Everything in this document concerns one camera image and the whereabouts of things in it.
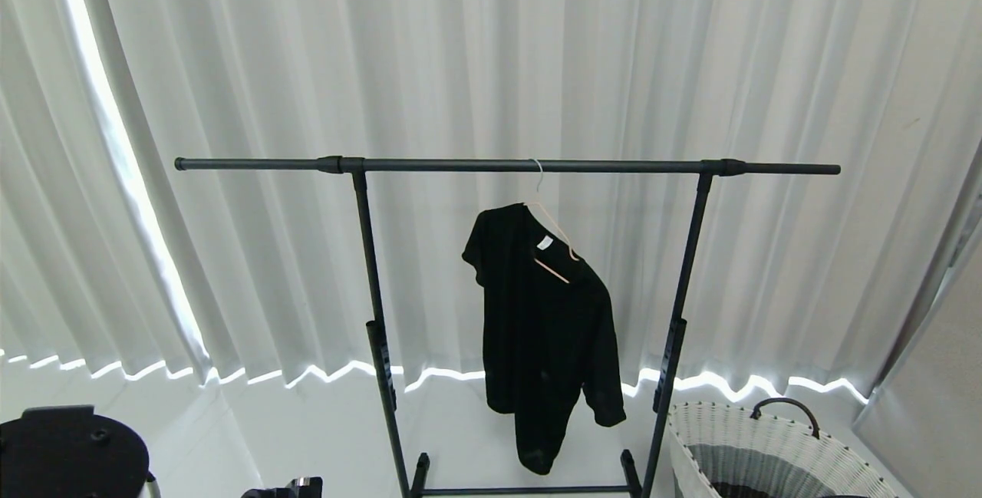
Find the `black round object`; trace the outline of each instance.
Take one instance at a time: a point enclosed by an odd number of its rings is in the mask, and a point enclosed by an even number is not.
[[[2,498],[137,498],[147,482],[143,439],[92,406],[32,408],[0,434]]]

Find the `white woven basket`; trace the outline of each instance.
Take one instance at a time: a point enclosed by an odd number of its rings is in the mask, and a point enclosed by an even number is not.
[[[801,407],[812,425],[776,415],[761,417],[760,408],[773,401]],[[674,404],[667,430],[672,434],[677,496],[897,496],[856,452],[821,432],[814,415],[799,401],[769,399],[752,411],[703,401]]]

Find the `hanger bar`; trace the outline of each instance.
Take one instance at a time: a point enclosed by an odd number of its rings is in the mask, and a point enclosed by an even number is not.
[[[317,159],[186,159],[178,170],[319,170],[355,172],[566,172],[566,173],[811,173],[835,176],[842,167],[831,163],[747,163],[735,159],[702,161],[574,161],[530,159],[366,159],[329,156]]]
[[[422,496],[501,496],[506,494],[600,494],[631,492],[627,484],[595,486],[512,486],[491,488],[424,488]]]

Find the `black metal garment rack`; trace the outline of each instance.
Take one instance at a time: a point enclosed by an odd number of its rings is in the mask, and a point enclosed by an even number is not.
[[[569,160],[468,160],[468,159],[365,159],[361,157],[329,156],[317,159],[185,159],[176,158],[178,170],[319,170],[324,173],[350,173],[354,181],[354,194],[358,200],[358,218],[361,222],[361,243],[364,247],[365,267],[368,271],[368,287],[374,319],[366,324],[371,343],[375,379],[382,397],[385,424],[389,430],[389,443],[396,463],[396,477],[402,498],[421,496],[487,496],[499,494],[586,494],[625,492],[631,498],[649,498],[655,480],[655,467],[665,434],[666,415],[672,399],[674,377],[681,355],[685,335],[685,320],[681,317],[688,292],[688,280],[695,260],[695,247],[699,242],[699,229],[706,211],[706,200],[713,176],[740,176],[743,173],[804,173],[804,175],[837,175],[838,165],[824,163],[746,163],[734,159],[662,162],[662,161],[569,161]],[[389,351],[385,333],[385,316],[382,312],[382,291],[379,287],[378,263],[375,257],[375,241],[372,236],[371,214],[368,212],[368,172],[565,172],[565,173],[698,173],[695,207],[685,239],[685,253],[678,276],[678,287],[672,319],[665,342],[662,368],[655,390],[653,410],[657,414],[651,435],[648,467],[644,471],[643,484],[638,480],[631,451],[621,452],[624,467],[624,484],[593,486],[534,486],[534,487],[484,487],[484,488],[427,488],[429,456],[423,452],[417,460],[417,470],[410,484],[403,458],[403,445],[396,422],[396,388],[392,384],[389,368]]]

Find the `vertical pole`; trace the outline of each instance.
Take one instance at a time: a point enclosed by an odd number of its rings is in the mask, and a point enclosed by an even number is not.
[[[375,257],[375,239],[371,231],[371,214],[368,212],[368,183],[364,170],[351,173],[354,181],[354,195],[358,200],[358,222],[361,223],[361,246],[365,253],[365,268],[368,270],[368,288],[371,291],[371,309],[375,320],[368,322],[368,341],[371,344],[372,361],[375,365],[375,380],[382,397],[382,410],[385,425],[389,430],[389,444],[392,446],[392,459],[396,463],[396,477],[399,478],[399,494],[410,498],[410,480],[406,475],[406,460],[403,458],[403,444],[399,439],[399,424],[396,421],[395,392],[390,379],[390,369],[385,361],[387,337],[385,316],[382,313],[382,289],[378,280],[378,260]]]
[[[685,306],[685,295],[688,293],[688,280],[692,276],[692,263],[695,261],[695,247],[699,243],[699,229],[702,228],[702,217],[706,212],[706,200],[709,198],[709,187],[713,182],[711,173],[701,173],[695,205],[692,207],[692,220],[688,225],[688,238],[685,239],[685,253],[681,260],[681,274],[678,275],[676,298],[672,307],[672,321],[669,323],[669,335],[666,341],[666,354],[662,362],[662,373],[659,377],[658,391],[655,393],[654,407],[657,411],[655,431],[651,435],[651,450],[648,453],[648,468],[644,472],[644,484],[641,487],[641,498],[650,498],[651,489],[655,483],[655,467],[658,466],[658,456],[662,449],[662,438],[665,436],[665,424],[669,403],[672,400],[674,372],[681,355],[681,342],[685,333],[685,320],[681,312]]]

